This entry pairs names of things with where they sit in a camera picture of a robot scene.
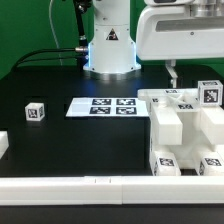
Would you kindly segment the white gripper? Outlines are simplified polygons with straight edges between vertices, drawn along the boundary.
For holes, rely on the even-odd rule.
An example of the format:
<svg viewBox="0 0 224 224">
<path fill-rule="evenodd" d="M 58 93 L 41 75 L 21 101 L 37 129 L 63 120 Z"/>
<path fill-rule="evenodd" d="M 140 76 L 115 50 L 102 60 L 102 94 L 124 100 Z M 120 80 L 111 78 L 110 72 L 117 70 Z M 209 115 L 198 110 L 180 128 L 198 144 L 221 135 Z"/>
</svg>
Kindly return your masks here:
<svg viewBox="0 0 224 224">
<path fill-rule="evenodd" d="M 177 87 L 178 59 L 224 57 L 224 0 L 144 0 L 136 31 L 141 60 L 166 60 Z"/>
</svg>

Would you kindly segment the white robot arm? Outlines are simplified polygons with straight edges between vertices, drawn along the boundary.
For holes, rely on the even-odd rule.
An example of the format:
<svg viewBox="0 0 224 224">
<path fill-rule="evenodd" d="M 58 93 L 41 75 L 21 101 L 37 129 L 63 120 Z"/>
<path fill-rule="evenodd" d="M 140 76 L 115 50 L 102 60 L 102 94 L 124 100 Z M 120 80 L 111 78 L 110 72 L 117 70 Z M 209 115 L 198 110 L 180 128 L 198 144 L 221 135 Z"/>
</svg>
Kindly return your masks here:
<svg viewBox="0 0 224 224">
<path fill-rule="evenodd" d="M 165 60 L 176 85 L 177 60 L 224 57 L 224 0 L 144 0 L 136 31 L 140 60 Z"/>
</svg>

